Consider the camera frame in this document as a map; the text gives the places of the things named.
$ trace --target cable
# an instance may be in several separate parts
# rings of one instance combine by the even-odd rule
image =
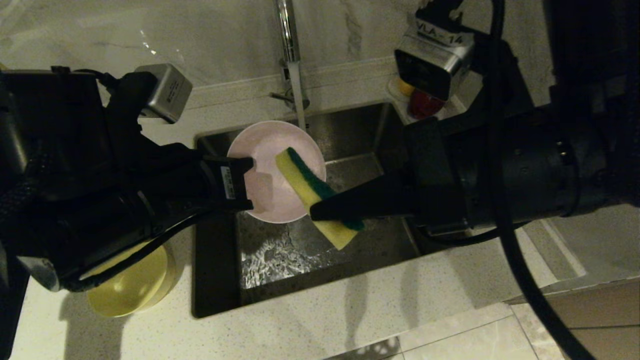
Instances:
[[[80,291],[93,289],[96,286],[99,286],[100,284],[109,280],[110,278],[118,275],[120,272],[122,272],[126,268],[129,268],[131,265],[136,264],[137,262],[142,260],[145,256],[151,254],[153,251],[159,248],[160,245],[164,244],[167,240],[172,238],[177,233],[181,232],[182,230],[186,229],[191,225],[201,222],[205,218],[213,215],[214,213],[215,211],[208,211],[206,213],[193,215],[183,220],[181,223],[171,227],[170,229],[167,229],[163,234],[149,241],[149,243],[146,244],[142,249],[136,251],[134,254],[131,254],[128,258],[122,260],[121,262],[108,268],[107,270],[99,274],[89,276],[83,280],[77,280],[77,279],[67,280],[67,281],[64,281],[62,285],[65,289],[73,292],[80,292]]]
[[[584,346],[564,326],[560,317],[549,305],[542,291],[533,279],[522,255],[520,244],[513,230],[509,213],[509,203],[505,194],[502,174],[502,137],[504,128],[504,108],[500,83],[500,43],[504,27],[504,0],[492,0],[493,15],[491,24],[491,62],[488,84],[490,87],[490,116],[488,132],[488,161],[490,174],[491,204],[496,229],[504,254],[522,293],[533,308],[547,331],[557,344],[572,359],[594,359]]]
[[[529,222],[519,222],[517,224],[513,224],[513,230],[517,230],[521,227],[523,227],[524,225],[527,225]],[[478,243],[483,243],[485,241],[489,241],[492,239],[497,238],[498,236],[500,236],[500,234],[498,233],[498,229],[492,229],[489,231],[485,231],[482,234],[478,234],[478,235],[473,235],[473,236],[469,236],[468,238],[462,238],[462,239],[451,239],[451,240],[445,240],[445,239],[441,239],[438,238],[436,236],[431,236],[429,235],[426,231],[425,228],[423,227],[417,227],[418,232],[420,232],[421,235],[423,235],[425,238],[427,238],[427,240],[439,244],[439,245],[443,245],[443,246],[448,246],[448,247],[461,247],[461,246],[469,246],[469,245],[475,245]]]
[[[77,69],[74,70],[74,72],[86,72],[95,75],[96,79],[98,79],[98,82],[102,84],[111,95],[113,95],[113,92],[116,88],[118,88],[118,85],[120,84],[120,80],[114,78],[113,75],[109,74],[108,72],[99,72],[92,69]]]

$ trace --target floor tile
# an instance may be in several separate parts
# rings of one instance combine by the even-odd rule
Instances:
[[[528,304],[511,306],[539,360],[564,360],[560,348]]]
[[[402,350],[407,351],[511,315],[508,305],[498,303],[428,323],[404,332],[398,338]]]
[[[393,337],[325,360],[387,360],[389,356],[398,353],[400,353],[400,343],[397,337]]]
[[[515,316],[404,352],[405,360],[537,360]]]

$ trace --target camera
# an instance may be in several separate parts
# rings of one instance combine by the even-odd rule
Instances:
[[[430,21],[433,18],[428,6],[418,10],[394,54],[405,83],[448,101],[468,73],[474,34],[436,26]]]

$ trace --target marble wall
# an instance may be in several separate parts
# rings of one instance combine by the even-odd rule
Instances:
[[[303,67],[391,56],[422,0],[294,0]],[[488,31],[489,0],[464,23]],[[553,83],[542,0],[510,1],[505,38],[536,103]],[[195,86],[279,73],[273,0],[0,0],[0,62],[89,67],[121,75],[170,62]]]

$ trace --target faucet handle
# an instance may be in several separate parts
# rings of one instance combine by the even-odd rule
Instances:
[[[282,100],[284,102],[290,102],[292,104],[294,104],[296,101],[293,98],[293,96],[286,96],[286,95],[282,95],[282,94],[278,94],[275,92],[270,92],[269,96],[274,98],[274,99],[278,99],[278,100]]]
[[[292,91],[291,89],[287,90],[284,94],[278,94],[275,92],[270,92],[269,96],[274,98],[274,99],[278,99],[278,100],[282,100],[284,101],[284,103],[290,107],[291,110],[296,110],[296,101],[293,97]],[[309,104],[311,104],[311,102],[309,101],[309,99],[307,99],[306,97],[304,97],[302,99],[302,108],[306,109],[309,107]]]

